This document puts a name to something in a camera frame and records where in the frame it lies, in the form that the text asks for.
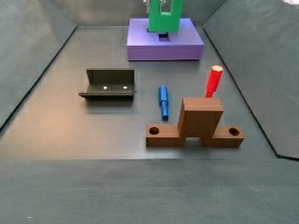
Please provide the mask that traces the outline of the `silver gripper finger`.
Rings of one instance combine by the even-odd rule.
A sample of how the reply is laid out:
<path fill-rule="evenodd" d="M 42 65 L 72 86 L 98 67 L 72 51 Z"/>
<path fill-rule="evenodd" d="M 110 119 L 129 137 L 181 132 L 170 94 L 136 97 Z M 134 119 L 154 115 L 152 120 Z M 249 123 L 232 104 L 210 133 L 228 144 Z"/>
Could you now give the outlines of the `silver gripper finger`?
<path fill-rule="evenodd" d="M 149 3 L 150 3 L 150 0 L 142 0 L 144 2 L 144 5 L 145 5 L 145 13 L 149 13 Z"/>
<path fill-rule="evenodd" d="M 170 0 L 161 0 L 161 4 L 169 4 Z"/>

